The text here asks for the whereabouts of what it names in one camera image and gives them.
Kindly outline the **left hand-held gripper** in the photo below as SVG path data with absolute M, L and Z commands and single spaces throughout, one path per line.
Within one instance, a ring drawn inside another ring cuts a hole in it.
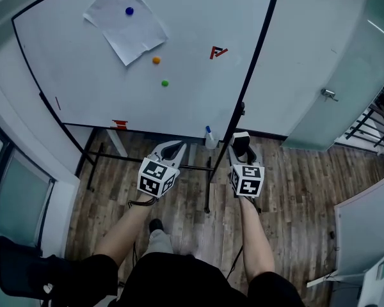
M 155 198 L 164 196 L 180 174 L 179 166 L 186 147 L 181 140 L 157 145 L 141 163 L 137 189 Z

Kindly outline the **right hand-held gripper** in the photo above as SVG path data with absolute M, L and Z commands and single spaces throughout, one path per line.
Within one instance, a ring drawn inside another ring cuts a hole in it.
M 240 164 L 236 151 L 228 145 L 230 184 L 236 196 L 257 198 L 264 183 L 265 168 L 259 165 Z

